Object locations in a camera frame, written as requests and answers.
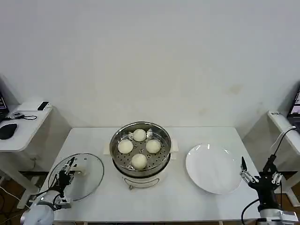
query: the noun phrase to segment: phone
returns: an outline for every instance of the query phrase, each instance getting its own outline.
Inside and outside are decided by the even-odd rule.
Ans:
[[[38,111],[43,111],[49,102],[42,102],[42,104],[37,108]]]

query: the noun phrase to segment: white pot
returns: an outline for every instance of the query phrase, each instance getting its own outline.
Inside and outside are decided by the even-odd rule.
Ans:
[[[128,177],[124,174],[122,175],[122,179],[129,185],[130,188],[135,187],[135,188],[148,188],[152,187],[159,182],[163,181],[164,178],[166,177],[166,170],[168,168],[169,163],[166,165],[166,167],[159,172],[158,174],[147,177],[147,178],[132,178]]]

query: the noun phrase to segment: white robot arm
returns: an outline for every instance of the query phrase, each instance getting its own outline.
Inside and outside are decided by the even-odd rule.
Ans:
[[[21,225],[52,225],[54,211],[71,208],[71,200],[64,196],[64,189],[74,177],[75,170],[71,170],[75,157],[71,158],[59,172],[58,179],[54,178],[54,184],[40,198],[36,205],[23,213]]]

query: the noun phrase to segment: computer mouse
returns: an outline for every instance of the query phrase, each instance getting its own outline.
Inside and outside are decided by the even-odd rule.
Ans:
[[[11,138],[14,135],[17,127],[18,127],[18,125],[16,123],[11,123],[11,124],[2,126],[0,128],[0,139],[6,140],[8,138]]]

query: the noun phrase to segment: wooden floor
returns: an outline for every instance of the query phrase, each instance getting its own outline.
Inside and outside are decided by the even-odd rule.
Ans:
[[[37,185],[41,186],[43,184],[44,180],[45,180],[45,176],[42,176]],[[21,198],[21,196],[24,192],[24,189],[13,180],[3,182],[1,187],[6,189],[8,192],[14,194],[18,198]],[[293,191],[297,197],[300,196],[300,183],[293,187]],[[277,195],[277,199],[278,199],[278,202],[280,202],[280,195]],[[20,224],[21,215],[25,210],[18,210],[16,208],[17,204],[18,204],[17,199],[8,195],[2,189],[0,189],[0,225],[19,225]],[[286,211],[294,211],[297,213],[298,217],[300,217],[300,207],[299,208],[293,207],[285,194],[283,194],[283,209]],[[161,225],[161,224],[163,224],[163,225],[170,225],[170,224],[218,225],[219,223],[218,223],[218,221],[210,221],[210,222],[186,222],[186,223],[179,223],[179,222],[178,223],[144,223],[143,225]],[[240,221],[224,221],[224,225],[237,225],[237,224],[241,224]]]

